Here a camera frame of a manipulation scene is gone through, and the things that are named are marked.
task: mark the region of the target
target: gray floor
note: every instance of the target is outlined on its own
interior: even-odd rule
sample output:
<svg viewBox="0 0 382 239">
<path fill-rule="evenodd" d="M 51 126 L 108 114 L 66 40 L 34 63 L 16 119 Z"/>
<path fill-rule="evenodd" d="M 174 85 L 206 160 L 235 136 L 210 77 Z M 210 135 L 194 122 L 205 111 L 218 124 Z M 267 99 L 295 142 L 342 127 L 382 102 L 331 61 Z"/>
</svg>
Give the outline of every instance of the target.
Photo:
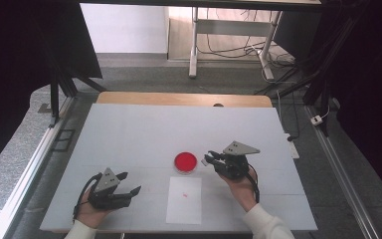
<svg viewBox="0 0 382 239">
<path fill-rule="evenodd" d="M 131 55 L 124 58 L 124 56 L 102 54 L 98 57 L 104 77 L 99 83 L 111 91 L 252 95 L 254 91 L 267 85 L 261 78 L 261 69 L 257 64 L 199 63 L 198 78 L 189 80 L 187 63 L 168 62 L 160 56 Z M 283 72 L 277 70 L 275 73 L 279 76 Z M 74 99 L 74 105 L 69 111 L 63 129 L 53 149 L 47 155 L 45 164 L 39 172 L 40 176 L 25 197 L 7 238 L 62 238 L 61 234 L 39 230 L 39 226 L 70 159 L 89 109 L 97 97 L 97 93 L 87 85 L 77 82 L 77 86 L 81 93 Z M 309 123 L 304 106 L 300 103 L 303 90 L 295 92 L 294 95 L 298 120 L 293 110 L 292 97 L 287 96 L 281 100 L 283 123 L 285 129 L 292 135 L 296 135 L 296 123 L 298 123 L 300 136 L 294 143 L 300 159 L 295 161 L 295 165 L 319 229 L 314 232 L 294 232 L 294 235 L 296 238 L 364 238 L 318 142 L 313 126 Z M 36 91 L 31 101 L 31 108 L 24 122 L 0 156 L 0 210 L 49 124 L 49 113 L 38 113 L 42 104 L 49 103 L 49 89 Z M 336 108 L 332 108 L 329 114 L 329 138 L 382 236 L 382 182 L 362 153 L 340 128 L 335 119 L 336 111 Z M 145 237 L 148 235 L 126 235 L 126 238 Z M 152 235 L 152 237 L 179 236 Z M 203 238 L 225 237 L 225 235 L 205 235 Z M 119 236 L 104 234 L 98 235 L 97 238 L 119 238 Z"/>
</svg>

